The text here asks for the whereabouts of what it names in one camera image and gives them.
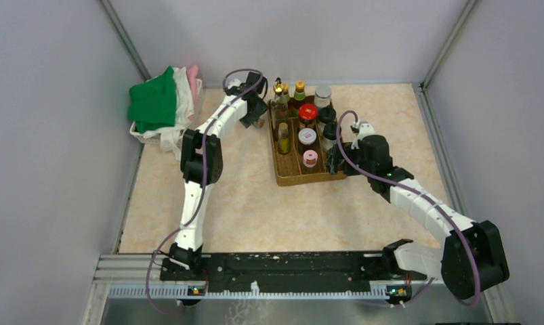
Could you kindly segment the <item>red lid sauce jar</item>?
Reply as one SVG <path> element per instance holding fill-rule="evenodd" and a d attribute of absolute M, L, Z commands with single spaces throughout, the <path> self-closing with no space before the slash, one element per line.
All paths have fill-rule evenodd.
<path fill-rule="evenodd" d="M 315 128 L 318 108 L 314 104 L 302 104 L 298 109 L 299 130 Z"/>

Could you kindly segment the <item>tall glass oil bottle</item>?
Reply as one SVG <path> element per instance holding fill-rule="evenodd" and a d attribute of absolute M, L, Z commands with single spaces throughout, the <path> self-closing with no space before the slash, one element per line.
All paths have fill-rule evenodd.
<path fill-rule="evenodd" d="M 272 118 L 274 120 L 285 119 L 289 117 L 289 99 L 284 94 L 284 84 L 280 77 L 277 77 L 274 86 L 274 98 L 272 104 Z"/>

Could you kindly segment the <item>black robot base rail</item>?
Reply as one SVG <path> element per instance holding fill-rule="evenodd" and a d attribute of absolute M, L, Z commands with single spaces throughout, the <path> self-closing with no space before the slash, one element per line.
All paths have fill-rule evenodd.
<path fill-rule="evenodd" d="M 417 272 L 392 271 L 381 251 L 205 253 L 190 269 L 166 257 L 160 280 L 207 299 L 409 300 Z"/>

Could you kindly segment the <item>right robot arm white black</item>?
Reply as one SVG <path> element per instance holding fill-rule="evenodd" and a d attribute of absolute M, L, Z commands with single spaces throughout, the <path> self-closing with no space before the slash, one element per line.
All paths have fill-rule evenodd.
<path fill-rule="evenodd" d="M 327 151 L 326 170 L 367 177 L 372 191 L 409 214 L 440 243 L 440 248 L 410 241 L 392 245 L 381 261 L 387 277 L 399 279 L 414 271 L 438 278 L 460 300 L 509 279 L 498 227 L 491 221 L 474 221 L 431 195 L 412 173 L 393 163 L 384 136 L 333 145 Z"/>

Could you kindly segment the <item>yellow label pepper shaker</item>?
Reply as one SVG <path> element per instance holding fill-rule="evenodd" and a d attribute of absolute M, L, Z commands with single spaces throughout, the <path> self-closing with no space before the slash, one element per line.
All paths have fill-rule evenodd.
<path fill-rule="evenodd" d="M 290 152 L 289 126 L 286 122 L 278 125 L 278 152 L 288 154 Z"/>

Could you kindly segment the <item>pink lid spice jar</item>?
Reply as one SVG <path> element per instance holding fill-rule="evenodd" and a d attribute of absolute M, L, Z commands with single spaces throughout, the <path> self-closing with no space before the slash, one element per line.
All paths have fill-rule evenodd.
<path fill-rule="evenodd" d="M 302 164 L 304 167 L 312 169 L 317 165 L 318 153 L 315 150 L 306 150 L 302 155 Z"/>

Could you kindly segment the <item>white lid sauce jar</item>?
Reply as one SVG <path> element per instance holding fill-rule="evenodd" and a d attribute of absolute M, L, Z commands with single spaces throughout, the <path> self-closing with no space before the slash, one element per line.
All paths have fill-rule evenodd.
<path fill-rule="evenodd" d="M 310 150 L 317 140 L 317 134 L 315 130 L 311 128 L 303 128 L 299 131 L 297 136 L 297 148 L 300 154 Z"/>

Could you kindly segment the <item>woven wicker divided tray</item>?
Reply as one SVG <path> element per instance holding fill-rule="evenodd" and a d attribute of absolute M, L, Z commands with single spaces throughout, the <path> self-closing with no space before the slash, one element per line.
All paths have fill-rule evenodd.
<path fill-rule="evenodd" d="M 288 125 L 289 152 L 281 154 L 278 149 L 277 130 L 273 121 L 274 109 L 272 100 L 268 100 L 267 104 L 272 159 L 276 182 L 279 186 L 296 186 L 305 183 L 335 181 L 346 178 L 346 175 L 342 171 L 334 175 L 327 171 L 327 152 L 323 148 L 324 140 L 321 135 L 310 146 L 310 149 L 318 154 L 316 165 L 314 167 L 306 167 L 304 165 L 304 159 L 298 151 L 299 140 L 297 135 L 299 133 L 299 119 L 297 117 L 289 117 L 284 120 Z"/>

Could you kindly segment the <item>silver lid salt jar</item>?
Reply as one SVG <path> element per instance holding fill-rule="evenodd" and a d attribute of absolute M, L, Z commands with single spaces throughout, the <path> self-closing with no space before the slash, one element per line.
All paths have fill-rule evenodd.
<path fill-rule="evenodd" d="M 332 90 L 327 85 L 319 85 L 314 92 L 314 105 L 318 110 L 331 105 Z"/>

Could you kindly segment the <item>black lid clear jar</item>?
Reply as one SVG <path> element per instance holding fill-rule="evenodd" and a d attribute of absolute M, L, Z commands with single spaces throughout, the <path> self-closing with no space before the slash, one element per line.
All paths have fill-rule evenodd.
<path fill-rule="evenodd" d="M 335 121 L 337 117 L 336 110 L 332 105 L 318 109 L 318 125 L 324 127 L 328 123 Z"/>
<path fill-rule="evenodd" d="M 322 149 L 329 151 L 337 141 L 337 122 L 332 121 L 324 126 L 322 131 Z"/>

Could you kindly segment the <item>yellow cap chili sauce bottle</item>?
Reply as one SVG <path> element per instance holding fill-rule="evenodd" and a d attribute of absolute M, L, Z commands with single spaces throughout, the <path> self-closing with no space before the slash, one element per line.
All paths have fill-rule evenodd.
<path fill-rule="evenodd" d="M 290 102 L 290 93 L 289 93 L 289 84 L 288 83 L 282 83 L 281 84 L 281 88 L 282 88 L 282 100 L 281 102 L 286 104 L 287 107 L 289 107 L 289 102 Z"/>

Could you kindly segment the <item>black cap dark jar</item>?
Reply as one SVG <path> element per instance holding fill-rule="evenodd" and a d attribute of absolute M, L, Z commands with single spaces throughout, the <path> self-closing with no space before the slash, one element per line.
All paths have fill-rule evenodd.
<path fill-rule="evenodd" d="M 331 148 L 327 151 L 325 168 L 330 175 L 336 175 L 339 172 L 339 166 L 343 160 L 341 152 L 337 148 Z"/>

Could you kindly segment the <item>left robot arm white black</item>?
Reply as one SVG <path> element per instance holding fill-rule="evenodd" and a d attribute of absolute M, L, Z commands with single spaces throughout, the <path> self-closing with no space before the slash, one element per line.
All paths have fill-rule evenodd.
<path fill-rule="evenodd" d="M 248 128 L 268 110 L 261 97 L 267 94 L 267 86 L 267 79 L 256 69 L 229 72 L 223 80 L 223 102 L 204 123 L 184 132 L 180 159 L 184 205 L 168 256 L 186 280 L 201 273 L 206 204 L 224 169 L 222 139 L 236 123 Z"/>

